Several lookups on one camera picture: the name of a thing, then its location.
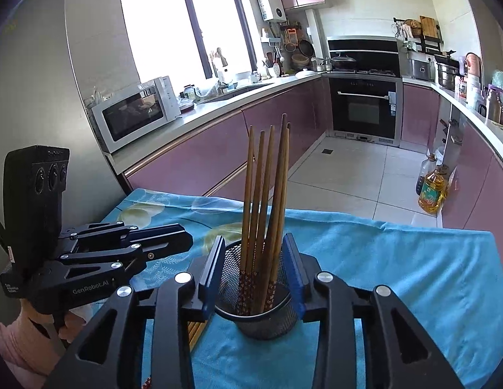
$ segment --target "blue gripper pad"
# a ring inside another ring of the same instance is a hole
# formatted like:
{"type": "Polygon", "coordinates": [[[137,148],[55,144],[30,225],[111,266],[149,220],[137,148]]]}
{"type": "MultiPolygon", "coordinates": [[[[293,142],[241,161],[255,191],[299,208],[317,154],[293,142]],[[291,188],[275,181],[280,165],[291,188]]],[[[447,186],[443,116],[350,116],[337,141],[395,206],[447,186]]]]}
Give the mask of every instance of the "blue gripper pad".
{"type": "Polygon", "coordinates": [[[305,272],[293,234],[287,233],[282,240],[282,262],[291,293],[291,303],[300,320],[305,315],[305,301],[310,292],[309,279],[305,272]]]}

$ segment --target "white microwave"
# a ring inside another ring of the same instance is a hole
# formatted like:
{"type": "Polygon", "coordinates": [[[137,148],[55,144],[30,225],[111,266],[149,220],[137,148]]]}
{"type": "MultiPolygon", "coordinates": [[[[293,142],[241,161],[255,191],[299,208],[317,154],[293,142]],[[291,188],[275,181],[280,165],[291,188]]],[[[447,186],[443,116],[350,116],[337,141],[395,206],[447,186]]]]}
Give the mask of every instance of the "white microwave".
{"type": "Polygon", "coordinates": [[[168,76],[131,85],[91,108],[102,149],[113,153],[179,115],[168,76]]]}

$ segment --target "blue tablecloth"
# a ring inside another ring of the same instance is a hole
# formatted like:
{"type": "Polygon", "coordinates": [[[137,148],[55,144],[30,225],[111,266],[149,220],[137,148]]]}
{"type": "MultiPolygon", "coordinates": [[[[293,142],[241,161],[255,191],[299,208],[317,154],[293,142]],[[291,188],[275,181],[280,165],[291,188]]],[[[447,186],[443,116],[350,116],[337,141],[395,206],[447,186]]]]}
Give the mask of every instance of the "blue tablecloth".
{"type": "MultiPolygon", "coordinates": [[[[159,286],[207,253],[216,235],[240,239],[242,202],[138,189],[106,218],[138,227],[179,223],[193,235],[188,253],[150,262],[131,281],[159,286]]],[[[299,250],[348,285],[389,285],[429,332],[468,388],[480,387],[503,356],[503,272],[488,232],[422,229],[355,216],[287,210],[285,231],[299,250]]],[[[150,373],[152,324],[146,332],[143,379],[150,373]]],[[[356,321],[358,387],[365,386],[361,323],[356,321]]],[[[309,388],[318,324],[298,323],[270,342],[243,336],[214,315],[192,362],[198,388],[309,388]]]]}

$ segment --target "window frame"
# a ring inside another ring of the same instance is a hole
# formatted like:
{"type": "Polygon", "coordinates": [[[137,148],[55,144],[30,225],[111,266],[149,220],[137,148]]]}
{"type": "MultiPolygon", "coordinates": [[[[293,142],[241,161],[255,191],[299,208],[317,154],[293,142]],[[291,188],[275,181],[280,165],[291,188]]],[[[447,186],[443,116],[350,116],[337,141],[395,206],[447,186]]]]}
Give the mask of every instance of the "window frame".
{"type": "MultiPolygon", "coordinates": [[[[248,57],[250,59],[251,71],[254,71],[255,66],[257,65],[257,56],[255,55],[255,51],[253,49],[251,33],[248,27],[246,15],[244,14],[243,2],[242,0],[234,0],[234,2],[235,2],[235,8],[237,9],[237,15],[239,16],[240,26],[243,31],[244,42],[246,43],[246,49],[248,51],[248,57]]],[[[205,73],[206,79],[210,79],[211,77],[213,77],[213,71],[211,63],[208,59],[208,54],[206,53],[206,47],[203,40],[203,32],[201,31],[201,28],[199,26],[198,15],[196,14],[194,7],[194,1],[185,0],[185,3],[186,3],[186,9],[188,11],[190,24],[192,26],[192,31],[194,33],[195,43],[198,48],[201,65],[203,66],[203,71],[205,73]]]]}

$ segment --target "wooden cutting board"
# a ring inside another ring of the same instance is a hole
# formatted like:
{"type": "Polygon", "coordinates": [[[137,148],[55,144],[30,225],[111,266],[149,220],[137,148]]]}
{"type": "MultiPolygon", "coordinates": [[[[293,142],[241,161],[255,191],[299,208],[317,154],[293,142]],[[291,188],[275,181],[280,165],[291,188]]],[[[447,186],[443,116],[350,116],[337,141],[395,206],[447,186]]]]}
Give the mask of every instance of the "wooden cutting board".
{"type": "Polygon", "coordinates": [[[438,38],[436,22],[433,18],[427,18],[426,16],[421,17],[421,24],[423,26],[423,35],[432,38],[438,38]]]}

